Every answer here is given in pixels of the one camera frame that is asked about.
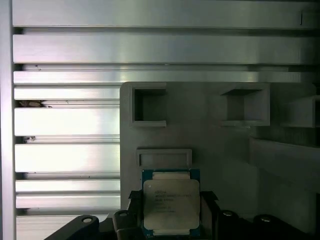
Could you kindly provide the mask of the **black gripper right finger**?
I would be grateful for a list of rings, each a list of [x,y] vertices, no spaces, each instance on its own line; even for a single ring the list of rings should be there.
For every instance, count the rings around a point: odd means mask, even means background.
[[[200,236],[206,240],[311,240],[313,237],[281,219],[256,215],[249,221],[221,210],[212,191],[200,193]]]

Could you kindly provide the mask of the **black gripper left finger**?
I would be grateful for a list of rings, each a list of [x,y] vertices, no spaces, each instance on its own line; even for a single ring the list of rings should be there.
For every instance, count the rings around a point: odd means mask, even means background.
[[[100,221],[93,215],[80,215],[52,233],[50,240],[143,240],[143,191],[131,191],[127,209],[116,211]]]

